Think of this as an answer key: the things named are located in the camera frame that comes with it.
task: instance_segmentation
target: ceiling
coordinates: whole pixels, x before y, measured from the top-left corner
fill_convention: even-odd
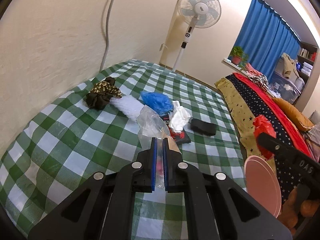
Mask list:
[[[282,16],[282,18],[290,25],[290,27],[299,36],[303,42],[310,43],[316,46],[316,41],[310,32],[308,26],[289,3],[288,0],[265,0],[275,11]]]

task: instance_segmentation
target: red blanket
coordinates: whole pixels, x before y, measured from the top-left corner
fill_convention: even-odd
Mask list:
[[[294,125],[289,121],[289,119],[284,114],[284,112],[279,108],[279,106],[264,91],[262,91],[259,87],[257,87],[252,81],[247,79],[245,76],[239,73],[233,73],[233,74],[238,80],[245,83],[254,92],[256,92],[257,95],[261,98],[261,100],[264,101],[264,103],[270,108],[270,110],[278,118],[282,126],[286,129],[286,132],[288,133],[290,139],[292,140],[294,147],[297,150],[303,152],[305,155],[307,155],[311,159],[313,159],[308,149],[308,146],[303,140],[301,134],[298,132],[296,127],[294,127]]]

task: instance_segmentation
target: red flower pot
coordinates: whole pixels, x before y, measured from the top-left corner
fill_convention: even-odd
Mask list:
[[[238,56],[233,56],[232,59],[231,59],[231,62],[235,65],[239,65],[239,63],[241,62],[241,58],[238,57]]]

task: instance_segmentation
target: brown floral cloth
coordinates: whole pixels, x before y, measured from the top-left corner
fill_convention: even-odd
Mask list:
[[[98,82],[87,94],[86,103],[89,108],[102,110],[109,104],[112,97],[121,98],[122,93],[115,85],[115,79],[107,77],[105,80]]]

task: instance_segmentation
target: blue plastic bag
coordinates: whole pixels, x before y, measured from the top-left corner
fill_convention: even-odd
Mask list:
[[[151,109],[155,110],[159,116],[173,109],[173,105],[168,96],[156,92],[141,92],[143,102]]]

